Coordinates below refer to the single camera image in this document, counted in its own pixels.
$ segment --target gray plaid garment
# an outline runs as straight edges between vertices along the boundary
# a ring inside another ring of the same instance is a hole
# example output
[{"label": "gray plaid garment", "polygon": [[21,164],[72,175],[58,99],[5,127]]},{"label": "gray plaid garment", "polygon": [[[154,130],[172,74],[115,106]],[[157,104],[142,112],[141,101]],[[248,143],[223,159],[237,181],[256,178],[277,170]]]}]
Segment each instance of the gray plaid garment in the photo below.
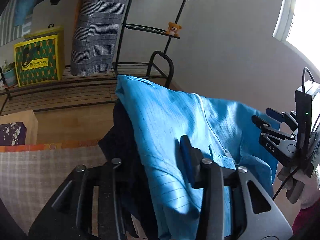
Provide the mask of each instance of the gray plaid garment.
[{"label": "gray plaid garment", "polygon": [[73,37],[72,75],[88,76],[111,67],[126,1],[83,1]]}]

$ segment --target small plant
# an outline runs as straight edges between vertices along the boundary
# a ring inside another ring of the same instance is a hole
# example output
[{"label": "small plant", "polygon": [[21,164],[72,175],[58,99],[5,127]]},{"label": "small plant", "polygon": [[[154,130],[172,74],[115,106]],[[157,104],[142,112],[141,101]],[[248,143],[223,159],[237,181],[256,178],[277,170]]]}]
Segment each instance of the small plant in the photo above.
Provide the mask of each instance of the small plant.
[{"label": "small plant", "polygon": [[2,66],[2,71],[3,71],[3,73],[6,73],[6,72],[12,70],[14,67],[15,67],[14,62],[12,62],[11,64],[8,64],[8,61],[5,60],[4,65]]}]

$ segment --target yellow green bag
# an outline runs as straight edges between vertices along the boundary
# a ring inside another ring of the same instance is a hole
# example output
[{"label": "yellow green bag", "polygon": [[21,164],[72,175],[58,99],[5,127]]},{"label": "yellow green bag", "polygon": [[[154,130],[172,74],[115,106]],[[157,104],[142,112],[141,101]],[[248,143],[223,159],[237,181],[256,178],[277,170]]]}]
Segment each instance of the yellow green bag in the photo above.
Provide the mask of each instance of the yellow green bag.
[{"label": "yellow green bag", "polygon": [[30,33],[14,46],[19,87],[61,80],[65,69],[63,26]]}]

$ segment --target dark purple box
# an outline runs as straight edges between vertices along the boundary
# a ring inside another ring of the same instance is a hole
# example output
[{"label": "dark purple box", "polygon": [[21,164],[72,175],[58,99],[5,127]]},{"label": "dark purple box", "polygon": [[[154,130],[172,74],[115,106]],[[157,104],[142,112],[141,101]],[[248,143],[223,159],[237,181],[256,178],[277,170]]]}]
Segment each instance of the dark purple box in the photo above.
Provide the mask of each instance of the dark purple box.
[{"label": "dark purple box", "polygon": [[0,124],[0,146],[24,145],[27,128],[23,122]]}]

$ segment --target red fabric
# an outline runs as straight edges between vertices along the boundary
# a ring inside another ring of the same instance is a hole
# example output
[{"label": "red fabric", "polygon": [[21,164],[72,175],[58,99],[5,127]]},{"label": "red fabric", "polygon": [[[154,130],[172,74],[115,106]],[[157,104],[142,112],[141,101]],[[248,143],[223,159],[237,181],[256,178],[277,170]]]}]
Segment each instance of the red fabric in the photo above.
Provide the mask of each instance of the red fabric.
[{"label": "red fabric", "polygon": [[303,228],[312,219],[315,214],[320,212],[320,199],[317,200],[311,207],[306,209],[300,209],[300,212],[292,225],[292,231],[296,234],[301,228]]}]

